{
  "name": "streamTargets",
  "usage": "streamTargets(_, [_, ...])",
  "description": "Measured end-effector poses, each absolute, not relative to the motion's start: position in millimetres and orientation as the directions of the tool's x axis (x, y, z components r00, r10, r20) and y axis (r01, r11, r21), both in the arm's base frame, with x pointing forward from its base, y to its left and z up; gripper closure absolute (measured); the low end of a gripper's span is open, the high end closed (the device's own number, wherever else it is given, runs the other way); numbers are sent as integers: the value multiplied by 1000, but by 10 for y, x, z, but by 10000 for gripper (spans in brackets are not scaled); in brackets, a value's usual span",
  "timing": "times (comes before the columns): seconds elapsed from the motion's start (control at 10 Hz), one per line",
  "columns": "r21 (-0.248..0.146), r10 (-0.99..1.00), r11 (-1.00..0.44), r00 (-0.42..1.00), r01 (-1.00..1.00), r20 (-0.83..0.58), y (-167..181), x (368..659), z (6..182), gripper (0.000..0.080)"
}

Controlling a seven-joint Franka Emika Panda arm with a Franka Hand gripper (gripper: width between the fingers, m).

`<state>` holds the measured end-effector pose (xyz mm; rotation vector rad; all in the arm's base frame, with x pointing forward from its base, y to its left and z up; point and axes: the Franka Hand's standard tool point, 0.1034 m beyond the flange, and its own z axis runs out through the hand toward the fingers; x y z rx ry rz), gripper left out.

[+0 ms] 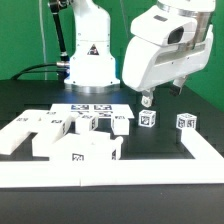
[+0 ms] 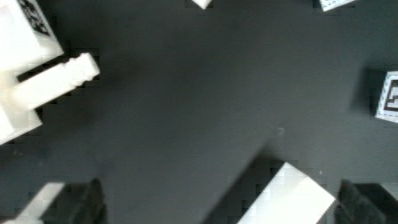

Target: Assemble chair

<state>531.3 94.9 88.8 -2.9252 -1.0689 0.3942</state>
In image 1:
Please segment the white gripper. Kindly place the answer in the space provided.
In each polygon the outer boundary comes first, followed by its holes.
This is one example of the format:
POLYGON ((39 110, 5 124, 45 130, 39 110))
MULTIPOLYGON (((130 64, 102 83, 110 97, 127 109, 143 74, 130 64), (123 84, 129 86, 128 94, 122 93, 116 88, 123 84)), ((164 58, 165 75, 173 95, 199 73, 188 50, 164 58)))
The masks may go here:
POLYGON ((179 51, 177 45, 160 47, 138 37, 130 41, 123 64, 122 79, 135 91, 143 91, 141 104, 144 107, 152 106, 153 87, 175 79, 170 87, 170 94, 178 96, 187 80, 186 75, 206 66, 213 44, 212 29, 213 26, 210 26, 206 39, 190 51, 179 51))

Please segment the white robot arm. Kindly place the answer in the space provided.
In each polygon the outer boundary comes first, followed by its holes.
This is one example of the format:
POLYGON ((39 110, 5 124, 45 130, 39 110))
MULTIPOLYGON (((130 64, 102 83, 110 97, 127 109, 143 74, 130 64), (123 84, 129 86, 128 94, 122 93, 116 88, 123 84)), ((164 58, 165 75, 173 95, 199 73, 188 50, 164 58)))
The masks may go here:
POLYGON ((188 76, 208 63, 213 44, 211 17, 216 0, 157 0, 131 23, 122 79, 110 53, 110 16, 92 0, 70 0, 76 50, 65 83, 83 92, 125 83, 149 107, 156 86, 170 82, 178 95, 188 76))

